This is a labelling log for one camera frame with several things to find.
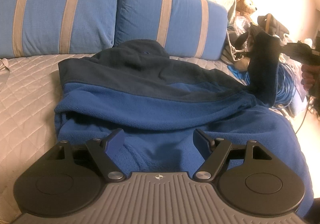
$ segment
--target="blue cushion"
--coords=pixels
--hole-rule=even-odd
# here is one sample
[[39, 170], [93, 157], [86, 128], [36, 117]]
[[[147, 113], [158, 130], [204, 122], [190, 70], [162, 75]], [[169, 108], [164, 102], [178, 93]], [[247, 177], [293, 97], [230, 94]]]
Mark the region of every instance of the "blue cushion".
[[0, 0], [0, 58], [113, 46], [117, 0]]
[[151, 39], [172, 56], [218, 60], [227, 23], [226, 9], [207, 0], [118, 0], [115, 46]]

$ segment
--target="crosshair symbol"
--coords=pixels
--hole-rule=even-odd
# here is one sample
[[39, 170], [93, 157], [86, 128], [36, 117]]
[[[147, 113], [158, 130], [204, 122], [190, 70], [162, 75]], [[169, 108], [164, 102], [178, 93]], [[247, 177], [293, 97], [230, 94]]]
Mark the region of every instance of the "crosshair symbol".
[[155, 176], [155, 178], [156, 178], [156, 179], [158, 179], [158, 180], [161, 180], [161, 179], [163, 179], [163, 178], [164, 178], [164, 176], [163, 176], [163, 175], [161, 175], [161, 174], [158, 174], [158, 175], [156, 175], [156, 176]]

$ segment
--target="black cable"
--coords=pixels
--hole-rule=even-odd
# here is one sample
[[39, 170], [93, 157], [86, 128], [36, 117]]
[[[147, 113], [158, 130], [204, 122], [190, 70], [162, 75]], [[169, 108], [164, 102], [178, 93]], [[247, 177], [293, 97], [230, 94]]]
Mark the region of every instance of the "black cable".
[[306, 113], [304, 114], [304, 117], [303, 117], [303, 119], [302, 119], [302, 123], [301, 123], [301, 125], [299, 126], [298, 130], [296, 131], [296, 134], [298, 133], [298, 131], [300, 130], [300, 128], [301, 128], [302, 125], [303, 125], [303, 122], [304, 122], [304, 120], [305, 120], [305, 118], [306, 118], [306, 116], [307, 116], [308, 110], [309, 110], [309, 105], [310, 105], [310, 97], [309, 97], [309, 100], [308, 100]]

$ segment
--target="ribbed gray plate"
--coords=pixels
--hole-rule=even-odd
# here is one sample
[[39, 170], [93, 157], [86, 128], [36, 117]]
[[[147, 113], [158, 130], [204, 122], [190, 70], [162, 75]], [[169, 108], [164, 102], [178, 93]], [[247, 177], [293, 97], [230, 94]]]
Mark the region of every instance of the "ribbed gray plate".
[[21, 215], [14, 224], [302, 224], [294, 213], [257, 218], [225, 204], [212, 185], [191, 180], [185, 172], [132, 173], [109, 184], [88, 208], [68, 217]]

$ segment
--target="teddy bear head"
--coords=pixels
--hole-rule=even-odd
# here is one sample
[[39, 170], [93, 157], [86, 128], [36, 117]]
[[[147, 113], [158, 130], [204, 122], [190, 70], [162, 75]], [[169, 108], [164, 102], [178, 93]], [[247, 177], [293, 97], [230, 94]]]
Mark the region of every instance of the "teddy bear head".
[[257, 10], [252, 0], [236, 0], [236, 11], [240, 13], [246, 13], [248, 15], [253, 14]]

